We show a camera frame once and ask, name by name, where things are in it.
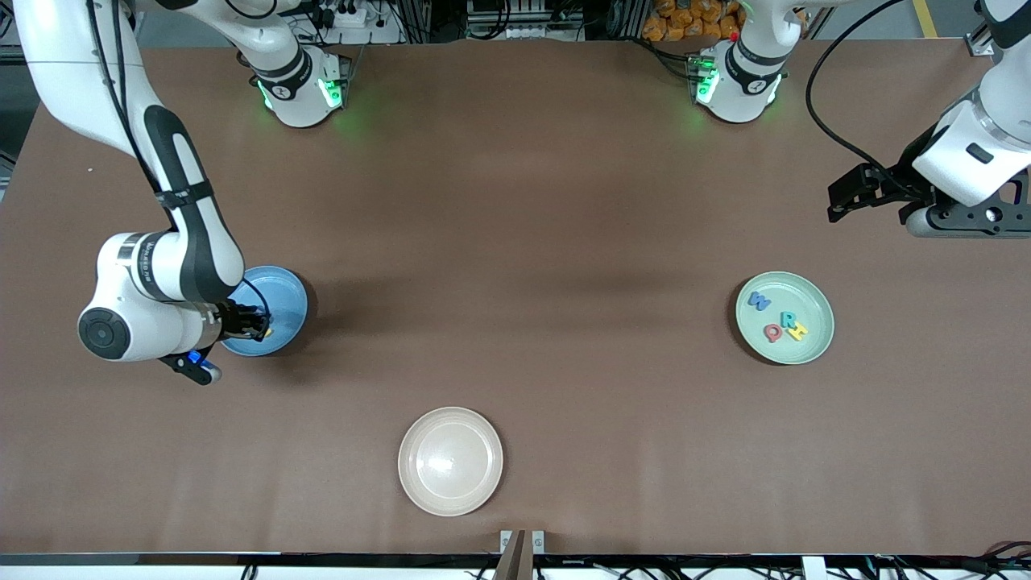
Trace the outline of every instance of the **floor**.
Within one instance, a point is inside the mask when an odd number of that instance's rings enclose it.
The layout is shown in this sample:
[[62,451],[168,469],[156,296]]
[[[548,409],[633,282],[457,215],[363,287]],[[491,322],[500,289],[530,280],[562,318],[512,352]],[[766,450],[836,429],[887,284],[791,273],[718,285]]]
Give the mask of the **floor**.
[[[818,38],[835,38],[861,15],[883,0],[856,0],[835,8]],[[858,29],[856,39],[922,38],[962,36],[979,23],[973,0],[909,0],[886,10]],[[153,10],[144,13],[138,27],[139,44],[144,48],[180,46],[228,46],[222,35],[194,19]],[[0,45],[16,44],[18,31],[11,28],[0,37]],[[0,151],[16,158],[39,99],[25,67],[0,66]],[[10,170],[0,163],[0,199],[3,199]]]

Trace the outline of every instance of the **robotic arm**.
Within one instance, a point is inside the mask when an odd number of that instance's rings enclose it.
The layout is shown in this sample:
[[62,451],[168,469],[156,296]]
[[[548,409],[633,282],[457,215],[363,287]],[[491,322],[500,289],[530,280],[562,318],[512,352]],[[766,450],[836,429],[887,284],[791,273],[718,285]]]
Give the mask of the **robotic arm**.
[[[723,40],[694,61],[703,79],[694,97],[732,123],[758,117],[773,102],[781,68],[801,34],[793,8],[852,0],[745,0],[737,41]],[[983,0],[1002,61],[906,147],[899,163],[864,163],[829,187],[828,216],[892,201],[922,237],[1031,237],[1031,209],[1020,208],[1031,165],[1031,0]],[[1015,201],[1001,187],[1017,187]]]
[[[891,168],[863,163],[828,187],[828,217],[908,202],[899,210],[920,237],[1031,237],[1025,201],[1031,165],[1031,0],[984,0],[1002,60],[953,104]],[[1002,187],[1016,189],[1003,199]]]
[[721,40],[701,53],[706,78],[694,87],[694,97],[712,114],[730,123],[758,118],[776,98],[776,88],[802,35],[794,8],[838,6],[853,0],[744,0],[747,22],[736,41]]
[[[327,81],[338,80],[337,57],[302,49],[282,19],[241,16],[217,0],[162,4],[226,34],[284,123],[310,125],[340,105],[326,94]],[[243,257],[190,135],[151,88],[119,0],[15,0],[14,9],[47,109],[72,130],[136,157],[171,221],[167,231],[122,233],[104,242],[79,338],[108,361],[159,360],[198,383],[218,380],[220,371],[204,360],[211,345],[228,338],[261,341],[269,313],[229,300],[242,279]]]

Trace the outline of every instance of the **green plate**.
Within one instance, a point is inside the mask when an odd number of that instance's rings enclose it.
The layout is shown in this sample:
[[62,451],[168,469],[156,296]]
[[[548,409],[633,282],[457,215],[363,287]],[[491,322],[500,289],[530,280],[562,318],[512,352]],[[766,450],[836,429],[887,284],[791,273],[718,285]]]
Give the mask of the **green plate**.
[[[769,302],[762,311],[759,307],[765,302],[759,297]],[[768,271],[750,279],[737,296],[734,313],[749,346],[781,365],[816,361],[834,338],[834,313],[827,297],[808,279],[787,271]],[[790,320],[781,318],[781,313],[795,315],[794,330]],[[798,323],[806,334],[798,329]]]

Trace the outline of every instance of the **cable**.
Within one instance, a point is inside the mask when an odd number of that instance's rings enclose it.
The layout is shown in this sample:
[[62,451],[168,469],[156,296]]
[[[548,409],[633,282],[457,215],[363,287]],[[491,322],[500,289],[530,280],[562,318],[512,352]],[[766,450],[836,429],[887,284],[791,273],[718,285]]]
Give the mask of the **cable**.
[[652,574],[651,572],[648,572],[647,569],[639,568],[639,567],[627,569],[627,571],[624,572],[623,574],[621,574],[620,577],[617,578],[616,580],[627,580],[628,578],[630,578],[631,574],[633,574],[634,572],[637,572],[638,570],[641,571],[641,572],[643,572],[644,574],[646,574],[647,577],[651,578],[652,580],[659,580],[655,576],[655,574]]
[[[112,1],[111,5],[117,6],[118,2]],[[126,55],[125,48],[122,45],[122,21],[119,20],[118,8],[111,10],[111,28],[114,30],[114,62],[119,65],[119,90],[122,93],[119,106],[122,107],[123,111],[126,111],[128,116],[129,95],[126,90]]]
[[662,64],[663,68],[665,68],[670,74],[681,80],[701,80],[703,78],[700,75],[688,74],[687,72],[679,70],[678,68],[666,62],[667,60],[670,60],[677,63],[687,63],[689,58],[684,55],[674,55],[672,53],[660,50],[654,44],[652,44],[651,41],[644,40],[642,38],[636,38],[633,36],[622,36],[618,38],[618,40],[627,40],[633,42],[634,44],[637,44],[638,46],[652,53],[653,55],[655,55],[655,58],[659,59],[659,63]]
[[485,36],[477,36],[475,34],[469,33],[469,38],[475,38],[476,40],[493,40],[501,35],[502,32],[508,28],[508,22],[512,15],[512,5],[511,0],[504,0],[504,4],[498,6],[498,22],[493,27],[491,31]]
[[247,279],[245,277],[243,277],[241,279],[243,280],[243,283],[246,283],[247,285],[250,285],[251,288],[254,289],[255,295],[258,295],[258,298],[261,299],[261,306],[262,306],[263,309],[265,309],[265,314],[266,315],[271,315],[271,313],[268,310],[268,303],[265,302],[265,297],[261,294],[261,289],[258,289],[258,287],[256,287],[254,283],[251,283],[250,279]]
[[[394,13],[394,18],[397,20],[397,28],[398,28],[398,30],[404,32],[404,35],[405,35],[404,41],[405,41],[405,43],[406,44],[415,44],[417,42],[412,42],[411,41],[412,38],[420,39],[422,36],[421,35],[417,35],[417,34],[412,34],[412,32],[411,32],[412,29],[409,27],[408,22],[405,21],[404,19],[402,19],[401,14],[399,14],[397,12],[397,8],[394,6],[394,2],[391,2],[390,0],[388,0],[387,5],[390,6],[391,12]],[[418,32],[424,33],[426,35],[429,35],[429,32],[424,31],[423,29],[419,28],[418,26],[415,26],[414,29]]]
[[1009,550],[1012,550],[1013,548],[1021,548],[1023,546],[1031,546],[1031,542],[1028,542],[1028,541],[1024,541],[1024,542],[1007,542],[1007,543],[999,546],[998,548],[996,548],[994,550],[991,550],[989,552],[985,552],[984,554],[982,554],[979,556],[979,559],[994,558],[994,557],[998,556],[999,554],[1002,554],[1004,552],[1008,552]]
[[926,570],[924,570],[923,568],[920,568],[920,567],[917,567],[917,566],[913,566],[913,565],[911,565],[911,564],[909,564],[909,562],[905,561],[904,559],[902,559],[902,558],[901,558],[901,557],[899,557],[899,556],[895,556],[895,559],[897,559],[897,560],[899,560],[900,562],[902,562],[902,565],[903,565],[903,566],[908,566],[909,568],[911,568],[911,569],[916,570],[916,571],[917,571],[917,574],[920,574],[921,576],[924,576],[925,578],[927,578],[927,580],[938,580],[938,578],[937,578],[937,577],[935,577],[935,576],[934,576],[933,574],[931,574],[931,573],[927,572],[927,571],[926,571]]
[[236,12],[237,14],[240,14],[241,16],[243,16],[245,19],[250,19],[250,20],[253,20],[253,21],[260,21],[262,19],[267,19],[268,16],[270,16],[270,15],[272,15],[272,14],[275,13],[275,9],[279,7],[279,0],[272,0],[272,7],[269,8],[268,11],[265,12],[264,14],[261,14],[261,15],[258,15],[258,16],[253,15],[253,14],[248,14],[248,13],[244,12],[243,10],[240,10],[239,8],[236,7],[235,4],[233,4],[232,0],[226,0],[226,5],[229,6],[230,8],[232,8],[234,12]]
[[820,130],[823,131],[825,134],[827,134],[828,137],[833,139],[834,142],[847,148],[849,150],[853,151],[854,153],[866,160],[866,162],[869,163],[870,165],[876,167],[877,171],[879,171],[880,174],[885,176],[888,180],[890,180],[895,186],[899,187],[899,190],[909,191],[908,186],[905,186],[902,183],[900,183],[898,179],[896,179],[895,176],[888,171],[888,168],[882,165],[879,161],[874,159],[872,155],[866,152],[862,148],[849,142],[843,137],[839,136],[837,133],[831,130],[831,128],[828,127],[826,123],[824,123],[824,121],[820,117],[820,115],[817,114],[817,109],[813,108],[812,106],[812,83],[817,79],[817,73],[819,73],[820,69],[824,66],[824,62],[827,60],[827,57],[829,57],[831,53],[833,53],[834,49],[837,48],[838,45],[841,44],[841,42],[849,37],[849,35],[855,32],[857,28],[866,24],[870,19],[879,14],[882,11],[896,4],[899,4],[903,1],[904,0],[888,0],[884,4],[877,6],[876,8],[870,10],[869,12],[861,16],[858,21],[853,23],[852,26],[846,28],[845,31],[842,32],[840,36],[838,36],[833,42],[831,42],[831,45],[828,46],[827,49],[824,50],[824,54],[820,56],[820,59],[817,60],[816,66],[812,67],[812,72],[809,73],[809,80],[808,82],[805,83],[805,108],[808,109],[809,116],[811,116],[812,121],[817,124],[818,127],[820,127]]
[[[111,72],[107,67],[107,57],[104,54],[104,44],[100,40],[100,25],[97,24],[96,5],[93,3],[93,0],[86,0],[86,5],[87,5],[86,9],[87,14],[90,18],[90,28],[93,33],[93,43],[94,45],[97,46],[97,57],[100,59],[100,65],[101,65],[100,69],[103,71],[104,80],[107,84],[107,92],[111,98],[111,104],[114,106],[114,112],[115,114],[118,114],[119,121],[122,122],[122,129],[126,133],[126,138],[129,140],[129,146],[132,147],[133,155],[136,156],[136,161],[139,162],[139,168],[143,170],[143,174],[146,176],[146,180],[151,183],[151,187],[154,190],[155,193],[158,193],[161,191],[161,184],[158,182],[158,179],[154,176],[154,173],[151,172],[151,168],[146,166],[146,162],[143,161],[143,155],[139,150],[139,145],[136,143],[136,138],[132,134],[132,127],[129,125],[129,115],[126,112],[126,109],[119,104],[118,95],[114,93],[114,80],[111,78]],[[111,2],[111,10],[114,10],[115,14],[114,18],[115,20],[118,20],[118,10],[119,10],[118,2]],[[114,35],[117,42],[119,43],[119,45],[121,45],[122,26],[114,27]],[[120,71],[119,76],[121,78],[124,78],[125,61],[120,60],[117,64]]]

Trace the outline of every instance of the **orange snack bag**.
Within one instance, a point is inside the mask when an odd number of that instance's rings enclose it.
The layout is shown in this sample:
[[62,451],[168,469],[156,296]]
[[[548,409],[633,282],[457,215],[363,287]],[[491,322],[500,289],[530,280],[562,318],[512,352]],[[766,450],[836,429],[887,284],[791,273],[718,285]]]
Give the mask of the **orange snack bag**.
[[684,29],[685,36],[701,36],[702,25],[705,24],[701,20],[696,20],[688,25],[688,28]]
[[702,34],[706,36],[716,36],[717,38],[719,38],[720,25],[710,22],[702,23]]
[[691,10],[678,8],[669,15],[669,25],[675,28],[687,28],[693,20],[695,19],[691,16]]
[[730,38],[733,34],[740,32],[737,28],[737,20],[734,16],[723,16],[720,19],[720,37]]
[[723,15],[723,4],[720,0],[699,0],[701,7],[701,18],[703,21],[716,24]]
[[658,42],[662,40],[662,37],[665,35],[666,19],[648,16],[648,19],[644,21],[644,27],[641,28],[641,37],[653,42]]
[[676,9],[676,0],[655,0],[655,11],[662,18],[667,18]]

